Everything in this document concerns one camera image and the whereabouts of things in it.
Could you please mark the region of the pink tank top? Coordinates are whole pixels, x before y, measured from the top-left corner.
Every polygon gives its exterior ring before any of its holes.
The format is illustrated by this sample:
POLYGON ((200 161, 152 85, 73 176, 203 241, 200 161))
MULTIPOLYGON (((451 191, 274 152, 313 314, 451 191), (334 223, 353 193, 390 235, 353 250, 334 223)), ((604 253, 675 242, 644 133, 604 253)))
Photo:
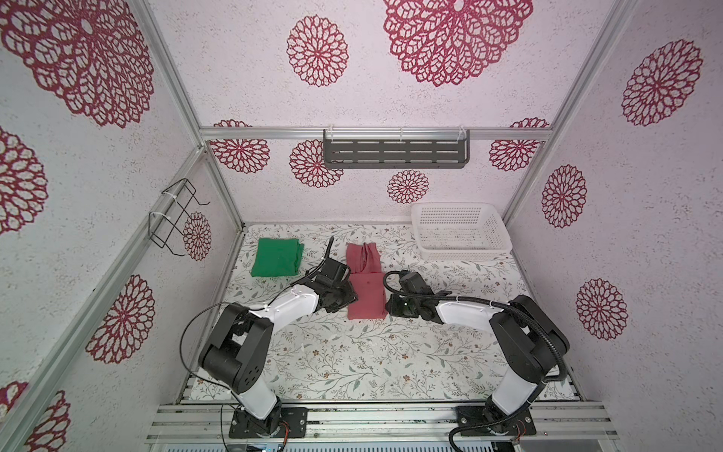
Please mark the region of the pink tank top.
POLYGON ((350 269, 349 281, 358 297, 357 301, 348 306, 348 319, 386 318, 386 294, 382 282, 384 273, 377 245, 349 243, 346 247, 346 264, 350 269))

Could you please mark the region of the green tank top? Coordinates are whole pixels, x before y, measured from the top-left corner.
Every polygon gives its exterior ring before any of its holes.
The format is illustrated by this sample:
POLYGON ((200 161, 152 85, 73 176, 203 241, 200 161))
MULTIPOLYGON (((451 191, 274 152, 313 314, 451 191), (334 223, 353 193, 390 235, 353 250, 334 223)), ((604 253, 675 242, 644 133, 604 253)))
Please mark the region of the green tank top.
POLYGON ((254 278, 290 277, 299 273, 304 245, 296 238, 260 238, 250 275, 254 278))

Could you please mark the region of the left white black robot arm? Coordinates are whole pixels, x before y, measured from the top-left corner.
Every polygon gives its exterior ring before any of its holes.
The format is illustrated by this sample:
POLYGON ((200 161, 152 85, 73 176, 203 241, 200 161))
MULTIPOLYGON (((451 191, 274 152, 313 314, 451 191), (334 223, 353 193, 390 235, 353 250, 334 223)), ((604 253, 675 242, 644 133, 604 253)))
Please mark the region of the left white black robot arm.
POLYGON ((232 303, 204 345, 199 366, 228 386, 253 419, 273 419, 280 399, 262 378, 273 335, 303 316, 320 310, 335 313, 357 300, 348 279, 335 283, 305 278, 263 308, 252 310, 232 303))

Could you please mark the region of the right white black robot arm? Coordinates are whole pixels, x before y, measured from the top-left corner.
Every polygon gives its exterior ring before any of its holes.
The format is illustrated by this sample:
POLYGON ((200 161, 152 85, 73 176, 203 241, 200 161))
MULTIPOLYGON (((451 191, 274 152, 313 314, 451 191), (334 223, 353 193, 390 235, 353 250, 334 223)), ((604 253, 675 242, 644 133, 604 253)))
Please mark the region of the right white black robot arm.
POLYGON ((485 418, 490 421, 520 415, 547 384, 568 377, 564 361, 570 348, 568 339, 527 296, 502 303, 445 292, 429 295, 395 290, 386 310, 396 318, 421 318, 494 335, 508 370, 486 403, 485 418))

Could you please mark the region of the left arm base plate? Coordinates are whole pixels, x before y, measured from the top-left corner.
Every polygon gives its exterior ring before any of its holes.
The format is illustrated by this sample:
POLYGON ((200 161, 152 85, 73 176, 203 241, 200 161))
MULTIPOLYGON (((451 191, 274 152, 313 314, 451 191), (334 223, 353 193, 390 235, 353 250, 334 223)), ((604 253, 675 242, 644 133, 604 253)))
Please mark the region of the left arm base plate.
POLYGON ((306 436, 306 408, 276 407, 264 419, 235 410, 228 437, 231 439, 299 439, 306 436))

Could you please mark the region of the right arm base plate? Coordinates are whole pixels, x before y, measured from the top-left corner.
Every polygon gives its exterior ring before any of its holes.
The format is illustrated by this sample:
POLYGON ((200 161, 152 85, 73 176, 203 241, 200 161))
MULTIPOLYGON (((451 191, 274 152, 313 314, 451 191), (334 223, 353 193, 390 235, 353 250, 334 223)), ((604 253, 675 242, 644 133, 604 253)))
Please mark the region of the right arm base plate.
POLYGON ((456 416, 462 436, 534 436, 538 433, 528 406, 506 414, 493 404, 459 406, 456 416))

